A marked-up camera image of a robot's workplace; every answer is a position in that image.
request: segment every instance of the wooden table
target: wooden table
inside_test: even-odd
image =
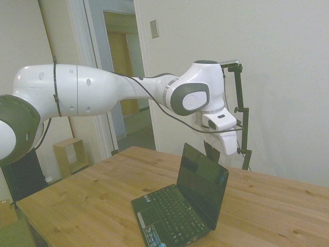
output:
[[[50,246],[144,247],[130,201],[175,183],[179,164],[132,147],[17,205]],[[227,168],[217,229],[190,246],[329,246],[329,188]]]

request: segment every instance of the doorway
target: doorway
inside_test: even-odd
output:
[[[114,72],[131,77],[144,77],[136,17],[104,11],[107,38]],[[149,101],[126,99],[120,101],[125,134],[117,134],[119,151],[131,146],[155,150]]]

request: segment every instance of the laptop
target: laptop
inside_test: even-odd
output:
[[[177,183],[131,201],[146,247],[180,247],[215,230],[228,170],[184,145]]]

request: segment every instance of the door frame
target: door frame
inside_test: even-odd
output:
[[[144,74],[146,77],[152,77],[151,72],[150,72],[150,59],[148,56],[148,49],[147,49],[147,45],[146,45],[146,34],[143,29],[143,26],[148,26],[149,24],[143,23],[140,0],[134,0],[134,6],[135,6],[135,16],[136,16],[136,21],[137,21],[140,50],[142,53]],[[150,114],[151,114],[155,149],[157,151],[161,151],[161,145],[160,145],[160,141],[159,141],[160,140],[159,131],[158,131],[158,126],[156,124],[157,118],[156,118],[156,110],[155,110],[156,108],[158,108],[158,106],[153,100],[149,100],[149,105],[150,105]]]
[[[88,1],[66,0],[80,64],[102,69]],[[118,150],[111,112],[93,116],[102,159]]]
[[[77,43],[77,50],[79,54],[79,58],[81,61],[81,65],[89,66],[89,67],[98,67],[101,69],[100,63],[100,55],[99,50],[96,42],[96,34],[94,31],[93,21],[91,19],[91,12],[89,6],[89,0],[66,0],[67,1],[67,8],[71,20],[71,25],[73,27],[76,43]],[[134,0],[135,6],[135,16],[137,21],[137,28],[138,28],[138,35],[139,35],[139,42],[140,42],[140,49],[142,54],[142,61],[144,67],[144,73],[146,77],[150,77],[150,64],[149,64],[149,57],[147,53],[146,47],[146,39],[145,39],[145,32],[143,27],[143,20],[141,14],[141,6],[139,0]],[[158,135],[158,128],[155,124],[156,121],[156,114],[155,109],[157,105],[154,101],[149,100],[150,105],[150,113],[151,113],[151,121],[152,121],[152,128],[154,134],[154,142],[157,151],[161,150],[160,142],[159,142],[159,135]],[[111,113],[108,114],[108,125],[106,125],[106,117],[103,115],[101,116],[94,116],[96,130],[97,130],[97,138],[100,143],[100,149],[103,160],[107,157],[112,156],[111,152],[113,150],[118,150],[118,143],[115,136],[114,125]],[[112,143],[109,143],[106,137],[112,137]]]

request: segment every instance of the wooden shelf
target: wooden shelf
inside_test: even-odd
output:
[[[9,199],[0,201],[0,228],[15,223],[18,220],[15,205]]]
[[[65,147],[69,145],[73,145],[77,157],[77,160],[73,163],[69,163],[65,150]],[[69,138],[52,146],[63,179],[89,166],[82,139]]]

